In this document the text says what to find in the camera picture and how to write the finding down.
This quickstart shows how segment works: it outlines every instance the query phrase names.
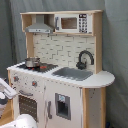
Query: microwave knob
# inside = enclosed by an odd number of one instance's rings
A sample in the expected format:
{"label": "microwave knob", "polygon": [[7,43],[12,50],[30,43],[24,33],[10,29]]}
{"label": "microwave knob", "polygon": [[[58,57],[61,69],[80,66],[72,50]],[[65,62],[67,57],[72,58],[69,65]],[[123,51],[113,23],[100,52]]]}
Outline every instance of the microwave knob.
{"label": "microwave knob", "polygon": [[33,81],[32,82],[32,86],[37,87],[37,82],[36,81]]}
{"label": "microwave knob", "polygon": [[18,76],[14,76],[14,82],[17,82],[19,80]]}

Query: toy kitchen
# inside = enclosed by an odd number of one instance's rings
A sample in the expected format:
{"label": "toy kitchen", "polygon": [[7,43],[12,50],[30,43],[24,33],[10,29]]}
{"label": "toy kitchen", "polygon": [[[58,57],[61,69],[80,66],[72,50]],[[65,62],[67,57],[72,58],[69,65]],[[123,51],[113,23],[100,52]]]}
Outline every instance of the toy kitchen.
{"label": "toy kitchen", "polygon": [[7,68],[18,93],[12,117],[30,114],[38,128],[105,128],[105,89],[115,77],[102,70],[102,10],[21,19],[27,59]]}

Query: sink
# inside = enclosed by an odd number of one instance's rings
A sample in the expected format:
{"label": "sink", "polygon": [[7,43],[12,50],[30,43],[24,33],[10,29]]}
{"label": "sink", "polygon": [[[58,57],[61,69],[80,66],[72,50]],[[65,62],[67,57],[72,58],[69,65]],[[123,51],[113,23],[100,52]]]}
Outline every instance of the sink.
{"label": "sink", "polygon": [[93,75],[91,71],[64,67],[52,73],[54,76],[83,81]]}

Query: faucet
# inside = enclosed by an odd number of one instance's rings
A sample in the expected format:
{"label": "faucet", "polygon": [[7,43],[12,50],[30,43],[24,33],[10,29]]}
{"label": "faucet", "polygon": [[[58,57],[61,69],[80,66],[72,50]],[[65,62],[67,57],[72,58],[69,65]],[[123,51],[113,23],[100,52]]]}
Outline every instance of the faucet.
{"label": "faucet", "polygon": [[81,51],[79,54],[79,62],[76,64],[76,67],[78,67],[78,69],[81,69],[81,70],[86,68],[86,62],[85,63],[81,62],[81,57],[84,53],[89,55],[89,57],[91,59],[91,65],[94,65],[94,58],[93,58],[92,54],[87,50]]}

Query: cabinet door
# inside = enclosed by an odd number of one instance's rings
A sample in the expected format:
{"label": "cabinet door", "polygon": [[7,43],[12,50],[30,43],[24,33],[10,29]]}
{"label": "cabinet door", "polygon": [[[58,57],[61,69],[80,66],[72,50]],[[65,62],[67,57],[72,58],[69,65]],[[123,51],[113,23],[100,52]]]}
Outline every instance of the cabinet door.
{"label": "cabinet door", "polygon": [[81,89],[46,81],[46,128],[82,128]]}

